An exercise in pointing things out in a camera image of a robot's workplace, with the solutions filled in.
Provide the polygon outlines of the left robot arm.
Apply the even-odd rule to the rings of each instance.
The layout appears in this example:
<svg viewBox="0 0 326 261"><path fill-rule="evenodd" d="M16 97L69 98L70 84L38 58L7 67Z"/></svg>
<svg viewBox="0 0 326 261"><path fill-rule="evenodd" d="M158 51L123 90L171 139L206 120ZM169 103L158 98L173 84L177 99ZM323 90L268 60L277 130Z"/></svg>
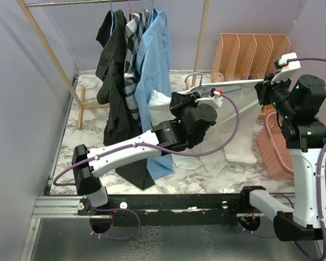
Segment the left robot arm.
<svg viewBox="0 0 326 261"><path fill-rule="evenodd" d="M106 213L109 196L101 184L101 176L139 160L192 149L215 125L216 109L222 103L223 97L216 89L212 89L208 97L202 97L198 92L174 92L170 102L173 120L163 121L137 137L111 146L90 150L85 145L77 146L72 161L77 194L87 197L96 214Z"/></svg>

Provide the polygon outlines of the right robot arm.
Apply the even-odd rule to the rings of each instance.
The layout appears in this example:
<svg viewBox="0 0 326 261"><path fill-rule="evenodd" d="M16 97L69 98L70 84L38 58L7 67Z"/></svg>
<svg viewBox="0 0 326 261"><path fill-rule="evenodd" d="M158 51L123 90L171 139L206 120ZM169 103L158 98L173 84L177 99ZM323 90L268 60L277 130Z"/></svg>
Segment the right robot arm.
<svg viewBox="0 0 326 261"><path fill-rule="evenodd" d="M257 209L272 222L281 241L326 239L326 127L316 118L326 98L324 80L309 74L291 81L256 84L261 105L271 104L282 118L281 132L293 164L295 205L287 207L261 186L243 187L239 207Z"/></svg>

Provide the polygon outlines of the white shirt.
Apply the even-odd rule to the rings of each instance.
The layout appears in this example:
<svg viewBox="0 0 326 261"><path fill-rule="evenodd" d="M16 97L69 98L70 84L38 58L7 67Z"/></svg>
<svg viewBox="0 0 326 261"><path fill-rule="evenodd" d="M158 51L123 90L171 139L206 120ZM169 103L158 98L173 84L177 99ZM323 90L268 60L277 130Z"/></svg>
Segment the white shirt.
<svg viewBox="0 0 326 261"><path fill-rule="evenodd" d="M236 115L231 102L224 100L222 106L216 110L216 124L207 131L203 142L191 150L186 149L186 152L207 152L222 144L225 144L225 148L203 157L172 155L175 167L194 170L203 165L212 176L216 177L228 163L248 165L256 163L256 157L252 152L252 137L261 110L255 90L257 83L258 80L254 79L234 80L201 84L189 90L201 94L210 91L212 88L220 89L236 103L240 114ZM237 133L231 142L226 144L237 123L239 124Z"/></svg>

